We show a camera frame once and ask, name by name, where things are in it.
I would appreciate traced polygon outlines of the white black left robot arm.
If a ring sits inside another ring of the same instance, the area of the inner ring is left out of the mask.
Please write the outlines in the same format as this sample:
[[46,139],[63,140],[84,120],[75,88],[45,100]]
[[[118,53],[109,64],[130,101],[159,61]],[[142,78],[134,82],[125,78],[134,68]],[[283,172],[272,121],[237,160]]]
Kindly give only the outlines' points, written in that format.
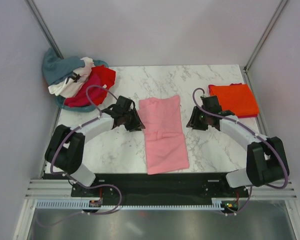
[[120,95],[116,103],[99,110],[99,115],[75,127],[58,125],[50,139],[44,159],[50,163],[50,173],[66,176],[82,186],[89,197],[96,196],[100,185],[96,175],[83,163],[84,147],[98,135],[124,126],[128,132],[146,127],[133,100]]

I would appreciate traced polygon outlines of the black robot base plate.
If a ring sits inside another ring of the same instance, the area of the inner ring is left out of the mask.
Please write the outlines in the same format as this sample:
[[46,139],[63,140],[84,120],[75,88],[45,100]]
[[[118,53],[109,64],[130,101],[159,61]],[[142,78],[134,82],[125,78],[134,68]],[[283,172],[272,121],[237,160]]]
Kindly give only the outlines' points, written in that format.
[[221,173],[98,173],[93,182],[99,189],[77,183],[71,196],[101,198],[111,205],[209,204],[212,199],[244,200],[250,194],[244,186],[231,188]]

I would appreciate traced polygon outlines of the pink t-shirt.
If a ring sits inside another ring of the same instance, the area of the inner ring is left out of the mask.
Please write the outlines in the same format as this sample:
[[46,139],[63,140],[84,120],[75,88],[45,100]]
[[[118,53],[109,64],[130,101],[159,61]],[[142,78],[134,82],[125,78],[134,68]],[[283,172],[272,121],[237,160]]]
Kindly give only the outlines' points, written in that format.
[[138,115],[145,126],[143,134],[149,175],[185,170],[190,166],[180,103],[179,95],[139,101]]

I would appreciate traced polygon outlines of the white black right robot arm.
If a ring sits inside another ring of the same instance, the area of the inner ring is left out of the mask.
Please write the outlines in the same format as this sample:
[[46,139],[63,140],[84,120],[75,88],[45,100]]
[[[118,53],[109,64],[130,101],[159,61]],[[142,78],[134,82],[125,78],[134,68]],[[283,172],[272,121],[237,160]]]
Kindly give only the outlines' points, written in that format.
[[225,181],[219,184],[220,193],[230,197],[243,186],[284,189],[290,170],[282,140],[255,132],[232,111],[223,110],[216,96],[202,95],[200,99],[202,104],[193,107],[187,128],[200,131],[215,128],[246,151],[246,166],[225,175]]

